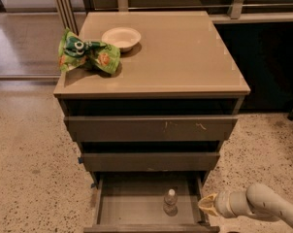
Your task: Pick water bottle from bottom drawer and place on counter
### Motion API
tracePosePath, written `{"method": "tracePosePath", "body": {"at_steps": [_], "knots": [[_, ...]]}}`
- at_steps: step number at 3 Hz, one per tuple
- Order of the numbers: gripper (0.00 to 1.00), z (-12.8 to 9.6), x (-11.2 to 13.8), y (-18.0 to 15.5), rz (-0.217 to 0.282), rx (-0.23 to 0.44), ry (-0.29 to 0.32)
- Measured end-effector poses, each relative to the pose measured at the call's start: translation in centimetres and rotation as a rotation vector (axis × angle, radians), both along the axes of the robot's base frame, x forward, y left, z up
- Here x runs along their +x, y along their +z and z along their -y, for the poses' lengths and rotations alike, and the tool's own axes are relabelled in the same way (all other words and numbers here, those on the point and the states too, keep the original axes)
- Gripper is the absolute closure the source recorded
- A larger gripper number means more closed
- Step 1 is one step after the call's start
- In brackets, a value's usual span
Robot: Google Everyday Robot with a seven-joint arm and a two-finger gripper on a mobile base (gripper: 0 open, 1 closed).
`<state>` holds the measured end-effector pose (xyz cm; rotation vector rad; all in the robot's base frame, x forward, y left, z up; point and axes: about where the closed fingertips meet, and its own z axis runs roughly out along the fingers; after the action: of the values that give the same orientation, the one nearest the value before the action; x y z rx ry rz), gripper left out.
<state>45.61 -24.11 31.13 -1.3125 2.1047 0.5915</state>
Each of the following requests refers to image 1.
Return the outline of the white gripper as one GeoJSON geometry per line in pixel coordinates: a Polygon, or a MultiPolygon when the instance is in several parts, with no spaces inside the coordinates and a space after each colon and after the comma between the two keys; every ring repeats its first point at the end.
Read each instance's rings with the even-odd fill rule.
{"type": "Polygon", "coordinates": [[[212,193],[202,198],[198,202],[198,207],[205,214],[211,216],[220,214],[225,218],[248,216],[250,214],[250,207],[244,191],[212,193]]]}

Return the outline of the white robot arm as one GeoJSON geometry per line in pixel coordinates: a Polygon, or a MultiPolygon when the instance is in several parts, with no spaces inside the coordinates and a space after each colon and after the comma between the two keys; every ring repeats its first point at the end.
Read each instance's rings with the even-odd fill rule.
{"type": "Polygon", "coordinates": [[[198,207],[211,216],[247,216],[263,221],[282,220],[293,229],[293,204],[262,183],[254,183],[244,191],[212,193],[202,198],[198,202],[198,207]]]}

